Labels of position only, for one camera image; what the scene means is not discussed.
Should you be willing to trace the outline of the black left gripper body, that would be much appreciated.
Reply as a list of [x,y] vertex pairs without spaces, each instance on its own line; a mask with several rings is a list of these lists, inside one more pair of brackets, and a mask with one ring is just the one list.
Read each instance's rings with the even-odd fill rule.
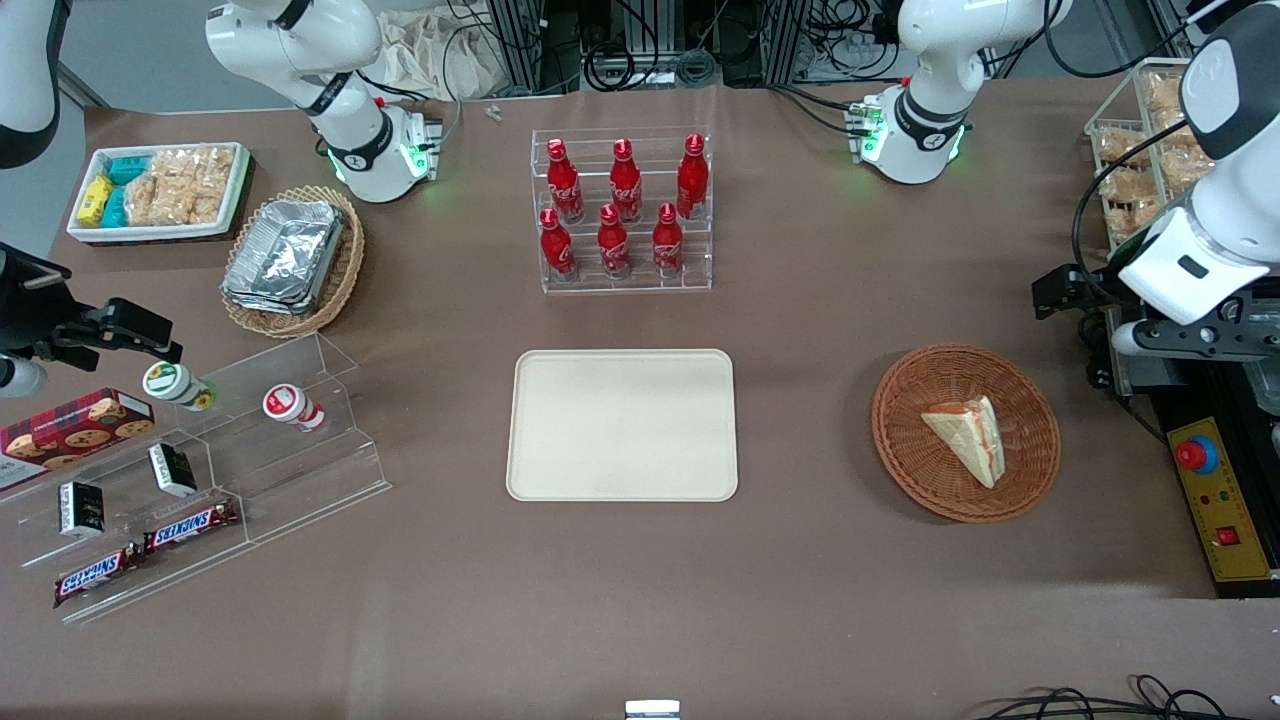
[[1148,311],[1138,322],[1138,347],[1161,357],[1260,363],[1277,355],[1276,290],[1239,290],[1197,322],[1179,324]]

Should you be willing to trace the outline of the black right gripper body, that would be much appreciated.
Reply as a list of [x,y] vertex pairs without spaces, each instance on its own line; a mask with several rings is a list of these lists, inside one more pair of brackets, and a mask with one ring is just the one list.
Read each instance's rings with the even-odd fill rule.
[[3,350],[67,365],[96,365],[97,347],[113,315],[102,306],[76,300],[67,282],[70,270],[18,249],[3,250]]

